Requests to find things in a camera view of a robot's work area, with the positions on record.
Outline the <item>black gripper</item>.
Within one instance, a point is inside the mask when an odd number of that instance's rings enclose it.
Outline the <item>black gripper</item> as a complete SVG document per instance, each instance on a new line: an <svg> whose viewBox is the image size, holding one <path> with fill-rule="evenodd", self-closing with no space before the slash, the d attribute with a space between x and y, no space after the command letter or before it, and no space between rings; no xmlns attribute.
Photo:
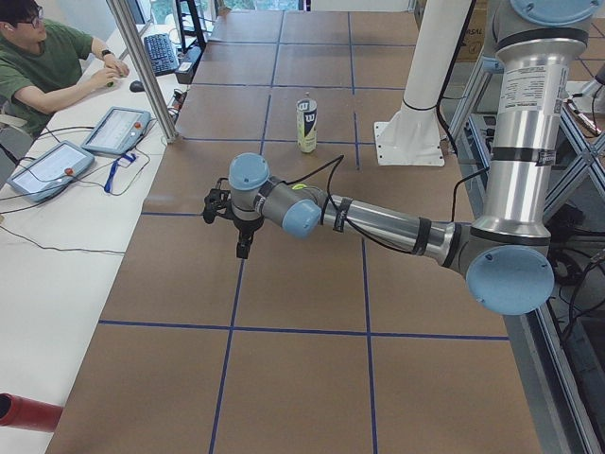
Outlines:
<svg viewBox="0 0 605 454"><path fill-rule="evenodd" d="M264 218L260 217L252 220L235 218L233 224L239 232L236 244L236 257L248 258L254 233L263 226Z"/></svg>

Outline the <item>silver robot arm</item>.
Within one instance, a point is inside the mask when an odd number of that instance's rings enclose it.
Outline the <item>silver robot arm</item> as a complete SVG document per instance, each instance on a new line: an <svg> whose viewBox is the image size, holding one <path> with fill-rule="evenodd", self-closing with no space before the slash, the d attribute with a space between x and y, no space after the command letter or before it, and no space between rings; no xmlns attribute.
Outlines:
<svg viewBox="0 0 605 454"><path fill-rule="evenodd" d="M219 198L239 236L238 257L271 220L304 238L315 227L348 230L399 253L425 255L462 275L474 298L521 315L549 298L554 274L543 223L556 161L570 63L585 49L597 1L494 1L483 47L503 68L482 214L470 224L436 222L274 177L257 153L235 157Z"/></svg>

